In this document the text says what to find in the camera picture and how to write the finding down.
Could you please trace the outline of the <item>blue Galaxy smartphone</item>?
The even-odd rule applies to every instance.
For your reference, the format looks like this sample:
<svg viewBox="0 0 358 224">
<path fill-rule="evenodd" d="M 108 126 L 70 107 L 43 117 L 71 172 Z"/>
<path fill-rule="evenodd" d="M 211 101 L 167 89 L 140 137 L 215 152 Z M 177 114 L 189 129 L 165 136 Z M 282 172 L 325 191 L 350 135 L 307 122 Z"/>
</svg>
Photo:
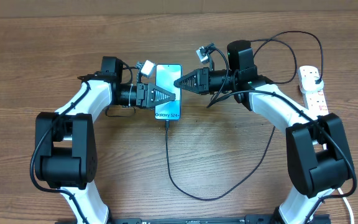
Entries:
<svg viewBox="0 0 358 224">
<path fill-rule="evenodd" d="M 181 78 L 180 64 L 159 64 L 156 67 L 155 119 L 177 121 L 181 118 L 181 89 L 174 81 Z"/>
</svg>

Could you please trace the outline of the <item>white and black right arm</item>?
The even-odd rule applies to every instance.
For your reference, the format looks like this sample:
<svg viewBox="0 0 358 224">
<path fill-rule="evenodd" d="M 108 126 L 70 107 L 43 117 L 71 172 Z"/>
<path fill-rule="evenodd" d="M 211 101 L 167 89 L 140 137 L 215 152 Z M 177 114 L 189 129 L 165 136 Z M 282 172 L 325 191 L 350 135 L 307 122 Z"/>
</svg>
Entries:
<svg viewBox="0 0 358 224">
<path fill-rule="evenodd" d="M 343 123 L 334 113 L 320 115 L 287 97 L 277 82 L 259 75 L 249 40 L 227 45 L 226 69 L 193 70 L 173 84 L 200 95 L 213 94 L 210 105 L 233 96 L 249 111 L 285 134 L 287 169 L 293 184 L 286 200 L 266 223 L 327 223 L 314 216 L 330 198 L 345 198 L 357 188 L 357 177 Z"/>
</svg>

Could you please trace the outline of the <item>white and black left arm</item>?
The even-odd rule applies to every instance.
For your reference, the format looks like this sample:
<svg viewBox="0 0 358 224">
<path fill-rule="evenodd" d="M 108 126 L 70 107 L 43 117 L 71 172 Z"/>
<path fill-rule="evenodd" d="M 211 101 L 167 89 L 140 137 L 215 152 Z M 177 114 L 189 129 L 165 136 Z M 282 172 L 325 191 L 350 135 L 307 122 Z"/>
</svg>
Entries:
<svg viewBox="0 0 358 224">
<path fill-rule="evenodd" d="M 35 120 L 35 149 L 30 159 L 30 179 L 40 191 L 60 194 L 68 202 L 76 223 L 113 223 L 94 178 L 98 166 L 94 122 L 111 105 L 153 109 L 178 99 L 172 90 L 153 83 L 155 64 L 137 63 L 136 83 L 123 82 L 132 67 L 117 57 L 104 56 L 100 70 L 79 77 L 81 88 L 54 112 L 41 112 Z"/>
</svg>

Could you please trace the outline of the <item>white power extension strip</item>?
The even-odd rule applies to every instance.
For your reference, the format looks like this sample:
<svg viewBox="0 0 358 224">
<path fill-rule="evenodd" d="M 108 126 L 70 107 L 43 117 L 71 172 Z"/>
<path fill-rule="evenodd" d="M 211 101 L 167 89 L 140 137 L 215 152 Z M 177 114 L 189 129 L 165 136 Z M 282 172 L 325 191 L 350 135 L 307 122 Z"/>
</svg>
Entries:
<svg viewBox="0 0 358 224">
<path fill-rule="evenodd" d="M 315 77 L 315 79 L 317 78 L 320 79 L 318 69 L 310 65 L 301 66 L 298 69 L 297 74 L 299 78 L 299 86 L 300 86 L 300 79 L 302 77 L 307 77 L 307 78 Z M 306 94 L 302 93 L 302 95 L 303 95 L 305 108 L 312 111 L 313 113 L 316 113 L 317 115 L 324 116 L 329 114 L 323 89 L 312 93 L 306 93 Z"/>
</svg>

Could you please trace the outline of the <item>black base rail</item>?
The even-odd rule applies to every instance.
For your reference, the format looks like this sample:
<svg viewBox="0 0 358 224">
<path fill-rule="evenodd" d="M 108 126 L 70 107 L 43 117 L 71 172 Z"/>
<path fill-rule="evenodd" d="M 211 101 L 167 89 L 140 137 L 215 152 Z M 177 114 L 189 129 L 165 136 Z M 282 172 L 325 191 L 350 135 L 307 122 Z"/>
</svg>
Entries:
<svg viewBox="0 0 358 224">
<path fill-rule="evenodd" d="M 140 218 L 113 219 L 113 224 L 269 224 L 271 215 L 246 215 L 245 217 L 231 218 L 195 218 L 195 219 L 154 219 L 141 220 Z"/>
</svg>

